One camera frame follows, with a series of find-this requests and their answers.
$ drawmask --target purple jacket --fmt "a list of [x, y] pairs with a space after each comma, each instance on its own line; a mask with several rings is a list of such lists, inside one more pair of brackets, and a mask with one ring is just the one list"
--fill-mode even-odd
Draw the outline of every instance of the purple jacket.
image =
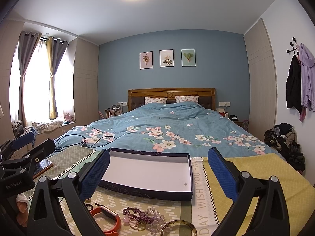
[[315, 112], [315, 58], [310, 50], [300, 44], [302, 95], [301, 105]]

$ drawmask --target smartphone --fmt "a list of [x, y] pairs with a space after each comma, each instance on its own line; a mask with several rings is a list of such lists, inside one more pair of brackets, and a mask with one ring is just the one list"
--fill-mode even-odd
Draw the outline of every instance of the smartphone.
[[39, 177], [42, 173], [49, 170], [53, 165], [54, 164], [47, 159], [43, 159], [40, 163], [37, 163], [35, 166], [35, 172], [34, 172], [33, 179]]

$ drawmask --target patterned tablecloth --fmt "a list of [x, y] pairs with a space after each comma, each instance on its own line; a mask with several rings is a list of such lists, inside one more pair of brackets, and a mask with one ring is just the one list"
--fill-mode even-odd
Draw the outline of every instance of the patterned tablecloth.
[[[54, 167], [48, 170], [45, 175], [56, 179], [63, 178], [70, 171], [78, 172], [86, 162], [95, 159], [98, 153], [99, 151], [84, 147], [70, 147], [49, 158], [54, 163]], [[253, 177], [268, 179], [271, 175], [275, 175], [279, 178], [288, 206], [291, 235], [296, 236], [315, 209], [314, 187], [275, 154], [226, 158], [226, 160], [232, 161], [240, 171], [248, 171]], [[105, 205], [119, 214], [121, 219], [123, 218], [122, 210], [126, 207], [139, 208], [141, 211], [154, 207], [165, 216], [167, 222], [177, 219], [186, 220], [196, 227], [198, 235], [211, 235], [228, 212], [232, 200], [224, 195], [206, 157], [191, 158], [191, 162], [194, 193], [192, 200], [189, 202], [135, 197], [98, 187], [92, 196], [92, 204], [97, 202]], [[31, 201], [32, 190], [26, 192], [26, 196]], [[256, 204], [257, 198], [254, 198], [237, 235], [245, 233]], [[72, 233], [80, 235], [65, 199], [61, 201], [61, 207]], [[102, 215], [96, 217], [96, 221], [103, 230], [109, 230], [113, 227], [113, 222], [105, 219]], [[138, 232], [124, 225], [122, 225], [119, 233], [123, 236], [151, 236], [151, 233], [147, 230]], [[170, 232], [170, 236], [178, 235], [191, 235], [191, 231], [185, 226], [175, 226], [174, 230]]]

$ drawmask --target wall-mounted coat rack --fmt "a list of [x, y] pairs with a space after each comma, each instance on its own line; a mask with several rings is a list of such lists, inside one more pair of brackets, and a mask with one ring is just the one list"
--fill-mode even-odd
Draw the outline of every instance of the wall-mounted coat rack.
[[293, 37], [292, 40], [294, 40], [294, 42], [295, 42], [295, 44], [296, 44], [296, 48], [294, 48], [294, 44], [293, 44], [292, 42], [290, 42], [290, 45], [292, 46], [293, 50], [291, 50], [291, 51], [290, 51], [290, 50], [287, 50], [287, 53], [290, 54], [291, 52], [294, 52], [294, 55], [296, 55], [296, 54], [295, 54], [295, 51], [297, 50], [296, 38]]

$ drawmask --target blue wall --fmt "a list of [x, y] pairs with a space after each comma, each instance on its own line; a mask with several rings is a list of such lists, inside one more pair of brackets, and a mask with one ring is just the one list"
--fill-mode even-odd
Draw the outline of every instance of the blue wall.
[[[174, 67], [160, 67], [160, 50], [174, 50]], [[196, 67], [182, 67], [181, 49], [196, 50]], [[139, 53], [153, 51], [153, 68], [139, 69]], [[216, 103], [249, 118], [249, 69], [243, 35], [213, 30], [168, 30], [100, 45], [99, 109], [128, 101], [129, 89], [215, 88]]]

